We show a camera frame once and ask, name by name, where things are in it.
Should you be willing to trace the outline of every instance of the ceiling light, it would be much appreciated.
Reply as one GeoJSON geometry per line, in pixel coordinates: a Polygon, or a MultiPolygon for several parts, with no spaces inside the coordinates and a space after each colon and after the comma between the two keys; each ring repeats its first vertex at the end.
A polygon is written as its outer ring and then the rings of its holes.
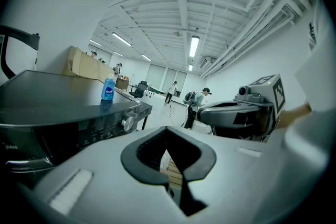
{"type": "Polygon", "coordinates": [[[99,43],[97,43],[97,42],[95,42],[95,41],[93,41],[91,39],[90,39],[90,41],[93,42],[93,43],[95,43],[95,44],[97,44],[97,45],[99,45],[99,46],[101,46],[101,44],[99,44],[99,43]]]}
{"type": "Polygon", "coordinates": [[[147,59],[148,61],[152,61],[151,59],[149,59],[146,55],[142,55],[143,58],[147,59]]]}
{"type": "Polygon", "coordinates": [[[117,55],[120,55],[120,56],[124,57],[124,55],[119,54],[119,53],[117,53],[117,52],[115,52],[115,51],[114,51],[113,53],[115,53],[115,54],[117,54],[117,55]]]}
{"type": "Polygon", "coordinates": [[[199,37],[192,36],[192,38],[191,38],[191,46],[190,46],[190,53],[189,53],[190,57],[195,57],[199,40],[200,40],[199,37]]]}
{"type": "Polygon", "coordinates": [[[116,33],[112,33],[112,35],[114,35],[116,38],[118,38],[119,40],[121,40],[122,42],[124,42],[125,44],[127,44],[128,46],[131,46],[131,44],[129,44],[126,40],[124,40],[121,36],[118,36],[116,33]]]}

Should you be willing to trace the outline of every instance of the office chair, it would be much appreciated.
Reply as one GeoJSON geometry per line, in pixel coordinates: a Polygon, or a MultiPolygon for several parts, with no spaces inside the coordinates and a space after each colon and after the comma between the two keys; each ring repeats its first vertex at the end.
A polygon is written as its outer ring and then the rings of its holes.
{"type": "Polygon", "coordinates": [[[134,92],[129,92],[135,98],[142,98],[143,92],[147,89],[148,85],[146,81],[141,81],[134,92]]]}

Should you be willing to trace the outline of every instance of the man with backpack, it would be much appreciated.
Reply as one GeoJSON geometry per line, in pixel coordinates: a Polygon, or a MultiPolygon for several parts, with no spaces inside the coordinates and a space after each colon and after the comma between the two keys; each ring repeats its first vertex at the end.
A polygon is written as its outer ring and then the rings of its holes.
{"type": "Polygon", "coordinates": [[[191,93],[189,99],[185,100],[185,103],[189,104],[189,106],[188,106],[188,118],[184,125],[184,128],[191,129],[193,127],[198,107],[202,106],[204,96],[207,96],[209,93],[210,89],[204,88],[202,92],[191,93]]]}

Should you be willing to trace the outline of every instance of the blue bottle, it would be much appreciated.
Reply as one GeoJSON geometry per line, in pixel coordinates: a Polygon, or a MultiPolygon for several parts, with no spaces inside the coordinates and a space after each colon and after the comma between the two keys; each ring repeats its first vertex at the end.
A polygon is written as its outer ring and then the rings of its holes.
{"type": "Polygon", "coordinates": [[[106,101],[112,101],[114,97],[115,81],[113,79],[105,79],[105,84],[101,92],[101,98],[106,101]]]}

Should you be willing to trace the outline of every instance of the backpack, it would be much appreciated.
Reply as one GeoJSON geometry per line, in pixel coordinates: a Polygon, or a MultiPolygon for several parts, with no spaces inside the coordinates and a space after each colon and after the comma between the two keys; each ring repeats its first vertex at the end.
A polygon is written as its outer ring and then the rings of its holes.
{"type": "Polygon", "coordinates": [[[187,93],[184,97],[183,103],[191,105],[195,101],[195,95],[196,93],[194,91],[187,93]]]}

